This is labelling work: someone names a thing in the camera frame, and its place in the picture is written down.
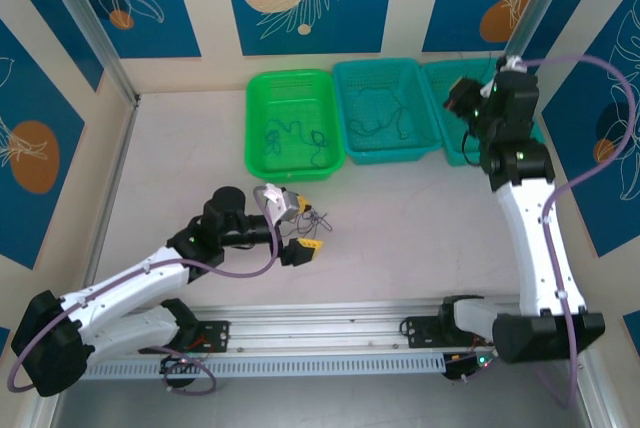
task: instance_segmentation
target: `table surface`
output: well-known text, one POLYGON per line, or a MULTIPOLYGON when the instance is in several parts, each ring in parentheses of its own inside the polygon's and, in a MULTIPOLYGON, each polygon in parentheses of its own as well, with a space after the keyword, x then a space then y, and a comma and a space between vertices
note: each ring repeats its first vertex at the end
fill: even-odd
MULTIPOLYGON (((250 193, 244 165, 245 92, 144 95, 96 281, 139 262, 202 212, 216 188, 250 193)), ((190 306, 282 305, 513 295, 518 273, 504 215, 477 168, 450 167, 442 151, 413 163, 356 166, 293 183, 333 226, 312 263, 236 280, 208 275, 180 291, 190 306)), ((223 268, 249 272, 265 247, 227 249, 223 268)))

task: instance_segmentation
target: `gray floor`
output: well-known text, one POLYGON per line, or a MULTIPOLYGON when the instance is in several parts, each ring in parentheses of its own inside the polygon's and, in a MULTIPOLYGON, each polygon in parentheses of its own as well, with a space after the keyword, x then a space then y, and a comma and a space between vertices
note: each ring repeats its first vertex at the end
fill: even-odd
POLYGON ((498 365, 468 385, 441 375, 225 380, 200 398, 159 381, 80 382, 56 428, 545 428, 588 426, 561 410, 530 367, 498 365))

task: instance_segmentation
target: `robotic arm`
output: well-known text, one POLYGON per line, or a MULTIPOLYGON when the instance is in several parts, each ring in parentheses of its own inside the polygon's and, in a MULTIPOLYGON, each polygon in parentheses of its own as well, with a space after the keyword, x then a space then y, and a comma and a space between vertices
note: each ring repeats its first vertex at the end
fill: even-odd
POLYGON ((50 291, 33 298, 11 344, 16 355, 58 315, 76 303, 81 306, 36 344, 23 363, 38 393, 41 396, 60 393, 75 383, 88 367, 150 346, 185 350, 197 337, 198 320, 180 300, 166 300, 143 313, 128 313, 182 288, 208 271, 236 278, 256 276, 275 261, 274 250, 283 265, 297 266, 311 261, 322 242, 296 238, 284 247, 279 231, 281 221, 292 220, 310 209, 309 203, 295 193, 270 184, 261 191, 265 199, 263 215, 244 213, 246 200, 241 190, 220 188, 205 203, 202 215, 193 218, 166 246, 137 265, 61 298, 54 297, 50 291), (257 244, 268 244, 272 253, 271 262, 263 270, 242 274, 216 268, 224 261, 225 247, 247 249, 257 244), (194 260, 204 263, 208 269, 189 263, 194 260), (162 263, 166 264, 151 269, 162 263), (91 299, 93 293, 116 280, 124 281, 91 299))
POLYGON ((498 61, 494 79, 482 86, 462 78, 445 108, 464 120, 478 138, 480 166, 507 217, 520 271, 520 315, 508 315, 476 296, 445 299, 443 325, 450 335, 474 333, 495 344, 507 363, 569 358, 567 324, 561 300, 568 301, 578 352, 604 333, 604 318, 588 313, 576 286, 558 227, 555 207, 541 219, 554 190, 547 148, 531 137, 538 101, 537 78, 519 57, 498 61), (558 291, 542 224, 550 227, 564 290, 558 291))

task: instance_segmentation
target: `teal basket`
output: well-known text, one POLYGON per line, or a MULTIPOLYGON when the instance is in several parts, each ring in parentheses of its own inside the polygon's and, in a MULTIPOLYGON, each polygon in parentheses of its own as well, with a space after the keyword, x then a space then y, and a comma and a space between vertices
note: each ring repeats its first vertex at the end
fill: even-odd
POLYGON ((266 181, 318 181, 345 159, 331 75, 263 73, 247 86, 245 164, 266 181))
MULTIPOLYGON (((483 84, 488 83, 493 77, 496 61, 492 58, 441 61, 427 63, 422 67, 427 92, 442 131, 444 152, 447 162, 451 166, 468 164, 462 153, 462 138, 467 131, 467 124, 444 108, 443 105, 449 98, 449 90, 462 77, 474 78, 483 84)), ((534 125, 532 133, 537 140, 544 142, 538 125, 534 125)), ((480 161, 477 138, 469 136, 464 151, 470 162, 478 163, 480 161)))
POLYGON ((333 69, 345 149, 356 164, 415 161, 442 146, 420 66, 411 59, 333 69))

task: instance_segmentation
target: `plastic basket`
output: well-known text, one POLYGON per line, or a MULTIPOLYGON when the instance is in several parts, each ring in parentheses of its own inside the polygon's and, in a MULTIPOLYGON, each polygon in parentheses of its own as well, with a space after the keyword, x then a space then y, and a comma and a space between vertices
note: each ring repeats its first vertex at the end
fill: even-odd
MULTIPOLYGON (((496 60, 492 58, 479 58, 427 63, 422 67, 427 92, 432 100, 434 112, 442 131, 447 162, 451 166, 467 164, 462 153, 462 138, 467 131, 467 124, 444 108, 443 105, 449 98, 449 90, 462 77, 475 78, 482 83, 488 83, 493 77, 495 62, 496 60)), ((544 141, 542 132, 537 125, 533 127, 533 136, 539 141, 544 141)), ((469 136, 467 138, 464 151, 469 161, 479 162, 480 151, 478 150, 478 140, 475 137, 469 136)))
POLYGON ((354 163, 414 161, 442 146, 414 60, 338 63, 333 78, 346 151, 354 163))
POLYGON ((247 87, 245 164, 266 181, 324 180, 344 163, 331 75, 264 73, 247 87))

